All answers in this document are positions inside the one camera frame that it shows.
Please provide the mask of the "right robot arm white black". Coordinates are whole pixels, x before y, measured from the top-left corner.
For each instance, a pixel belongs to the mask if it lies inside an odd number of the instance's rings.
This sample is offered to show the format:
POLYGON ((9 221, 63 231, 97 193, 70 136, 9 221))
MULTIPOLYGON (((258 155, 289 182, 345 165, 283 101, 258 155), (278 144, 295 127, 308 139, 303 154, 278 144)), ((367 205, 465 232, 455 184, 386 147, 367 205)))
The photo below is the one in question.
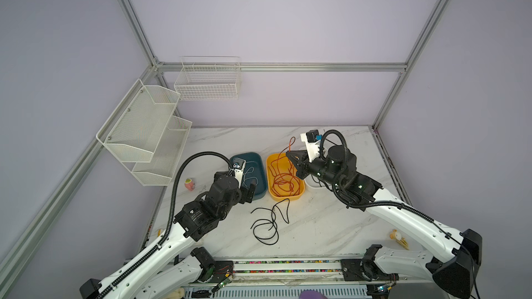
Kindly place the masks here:
POLYGON ((337 130, 302 134, 304 150, 286 153, 300 179, 321 181, 346 208, 368 212, 414 239, 422 251, 393 252, 371 245, 357 271, 367 280, 397 275, 431 280, 456 298, 478 298, 476 277, 482 265, 482 237, 472 229, 459 231, 402 202, 381 183, 357 169, 354 155, 337 130))

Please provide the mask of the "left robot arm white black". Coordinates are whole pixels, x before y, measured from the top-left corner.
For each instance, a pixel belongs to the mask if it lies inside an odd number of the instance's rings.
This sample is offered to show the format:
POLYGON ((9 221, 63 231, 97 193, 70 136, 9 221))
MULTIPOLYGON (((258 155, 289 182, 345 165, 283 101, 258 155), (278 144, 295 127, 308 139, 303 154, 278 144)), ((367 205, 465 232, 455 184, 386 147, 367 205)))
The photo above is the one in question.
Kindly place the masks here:
POLYGON ((179 183, 174 182, 168 222, 159 239, 112 275, 85 282, 80 287, 83 298, 165 298, 189 283, 211 279, 216 261, 203 247, 193 249, 172 268, 165 267, 214 230, 235 205, 252 202, 256 186, 245 185, 245 160, 230 162, 218 152, 199 152, 188 157, 176 177, 179 179, 190 162, 203 156, 222 159, 228 169, 216 172, 209 191, 185 204, 180 212, 175 211, 179 183))

